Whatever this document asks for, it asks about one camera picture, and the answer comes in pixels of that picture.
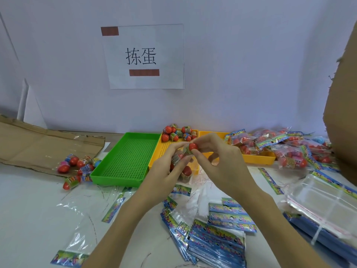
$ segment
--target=forearm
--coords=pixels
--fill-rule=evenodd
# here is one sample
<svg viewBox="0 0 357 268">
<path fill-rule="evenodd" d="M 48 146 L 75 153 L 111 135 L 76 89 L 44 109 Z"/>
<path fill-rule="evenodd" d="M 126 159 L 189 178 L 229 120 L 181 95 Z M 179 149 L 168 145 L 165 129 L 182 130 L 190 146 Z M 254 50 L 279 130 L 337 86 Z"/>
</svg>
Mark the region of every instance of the forearm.
<svg viewBox="0 0 357 268">
<path fill-rule="evenodd" d="M 124 203 L 103 239 L 83 264 L 83 268 L 118 268 L 130 238 L 145 212 L 140 199 L 135 195 Z"/>
<path fill-rule="evenodd" d="M 282 268 L 329 267 L 284 218 L 269 194 L 257 186 L 245 199 L 242 206 L 259 227 Z"/>
</svg>

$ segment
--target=pile of toy eggs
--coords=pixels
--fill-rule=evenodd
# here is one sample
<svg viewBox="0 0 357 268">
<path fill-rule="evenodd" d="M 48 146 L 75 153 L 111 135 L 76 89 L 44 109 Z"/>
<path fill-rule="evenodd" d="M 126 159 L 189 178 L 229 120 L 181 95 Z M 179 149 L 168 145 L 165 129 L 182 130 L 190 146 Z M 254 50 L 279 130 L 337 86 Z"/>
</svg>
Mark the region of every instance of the pile of toy eggs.
<svg viewBox="0 0 357 268">
<path fill-rule="evenodd" d="M 76 176 L 72 176 L 66 179 L 63 184 L 63 189 L 69 190 L 76 187 L 81 181 L 92 181 L 90 174 L 100 164 L 101 160 L 98 158 L 91 159 L 89 156 L 83 156 L 78 158 L 74 154 L 68 155 L 64 161 L 60 162 L 57 167 L 57 172 L 60 174 L 66 174 L 69 172 L 70 167 L 78 167 Z"/>
<path fill-rule="evenodd" d="M 161 140 L 162 142 L 167 142 L 168 140 L 177 142 L 179 138 L 183 138 L 183 140 L 190 142 L 196 137 L 197 133 L 192 130 L 190 126 L 185 126 L 181 129 L 178 129 L 177 124 L 172 123 L 170 126 L 166 126 L 164 128 Z"/>
</svg>

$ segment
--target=chinese characters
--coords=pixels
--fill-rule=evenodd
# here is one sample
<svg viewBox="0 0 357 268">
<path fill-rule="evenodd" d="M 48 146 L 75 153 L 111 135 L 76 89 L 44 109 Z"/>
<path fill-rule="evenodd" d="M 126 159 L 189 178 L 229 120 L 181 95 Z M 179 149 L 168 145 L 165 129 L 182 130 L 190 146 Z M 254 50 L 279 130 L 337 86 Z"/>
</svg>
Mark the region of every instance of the chinese characters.
<svg viewBox="0 0 357 268">
<path fill-rule="evenodd" d="M 142 48 L 142 50 L 144 50 L 143 54 L 140 55 L 139 50 L 136 50 L 135 48 L 133 48 L 132 51 L 129 51 L 129 48 L 126 49 L 126 52 L 128 54 L 128 57 L 126 58 L 128 60 L 128 65 L 130 64 L 135 64 L 137 65 L 138 62 L 141 63 L 140 58 L 144 56 L 144 60 L 142 62 L 143 65 L 145 64 L 156 64 L 155 62 L 155 54 L 154 50 L 155 48 Z"/>
</svg>

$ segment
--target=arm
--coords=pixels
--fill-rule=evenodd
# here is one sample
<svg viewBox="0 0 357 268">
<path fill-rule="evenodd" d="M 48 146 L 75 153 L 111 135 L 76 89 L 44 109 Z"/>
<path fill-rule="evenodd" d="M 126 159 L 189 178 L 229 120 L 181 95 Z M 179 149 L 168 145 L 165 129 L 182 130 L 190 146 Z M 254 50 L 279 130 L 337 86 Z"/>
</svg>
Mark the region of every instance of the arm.
<svg viewBox="0 0 357 268">
<path fill-rule="evenodd" d="M 171 158 L 185 142 L 169 146 L 157 159 L 136 193 L 123 204 L 118 216 L 82 268 L 118 268 L 130 238 L 147 211 L 162 202 L 175 187 L 178 177 L 191 157 L 187 156 L 170 173 Z"/>
<path fill-rule="evenodd" d="M 314 249 L 297 233 L 279 211 L 273 198 L 252 178 L 239 148 L 227 145 L 217 134 L 194 139 L 192 150 L 214 184 L 239 202 L 261 230 L 282 268 L 328 268 Z M 207 159 L 201 152 L 213 151 Z M 212 160 L 219 157 L 217 166 Z"/>
</svg>

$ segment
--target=cardboard box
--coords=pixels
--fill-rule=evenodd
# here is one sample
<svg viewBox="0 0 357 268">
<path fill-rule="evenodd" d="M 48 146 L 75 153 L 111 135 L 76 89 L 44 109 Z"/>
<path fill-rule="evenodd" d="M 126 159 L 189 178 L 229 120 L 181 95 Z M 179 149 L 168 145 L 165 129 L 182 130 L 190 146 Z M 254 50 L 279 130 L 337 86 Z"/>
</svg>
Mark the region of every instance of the cardboard box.
<svg viewBox="0 0 357 268">
<path fill-rule="evenodd" d="M 68 174 L 59 174 L 57 166 L 69 154 L 79 158 L 95 157 L 104 147 L 105 137 L 77 135 L 34 126 L 0 115 L 0 162 L 56 176 L 74 176 L 77 167 Z"/>
<path fill-rule="evenodd" d="M 357 24 L 329 89 L 324 111 L 341 174 L 357 185 Z"/>
</svg>

